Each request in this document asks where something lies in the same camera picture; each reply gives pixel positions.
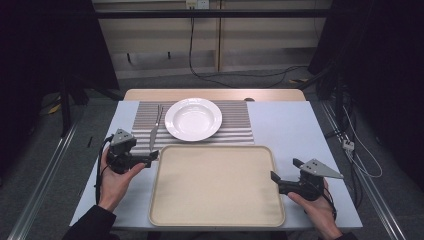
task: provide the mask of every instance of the human hand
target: human hand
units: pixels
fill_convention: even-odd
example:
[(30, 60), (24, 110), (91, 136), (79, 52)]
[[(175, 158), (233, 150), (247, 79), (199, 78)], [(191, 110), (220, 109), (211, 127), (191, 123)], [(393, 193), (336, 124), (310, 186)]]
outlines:
[(113, 212), (125, 196), (133, 177), (143, 170), (146, 165), (144, 163), (139, 163), (128, 172), (117, 174), (107, 167), (106, 159), (108, 150), (109, 147), (104, 150), (100, 164), (100, 170), (103, 171), (104, 169), (104, 171), (102, 174), (102, 185), (100, 188), (100, 201), (98, 206)]
[[(324, 186), (325, 189), (328, 189), (328, 184), (325, 180)], [(333, 240), (343, 235), (334, 221), (333, 209), (324, 197), (321, 196), (315, 201), (308, 201), (294, 192), (290, 192), (287, 196), (305, 209), (323, 239)]]

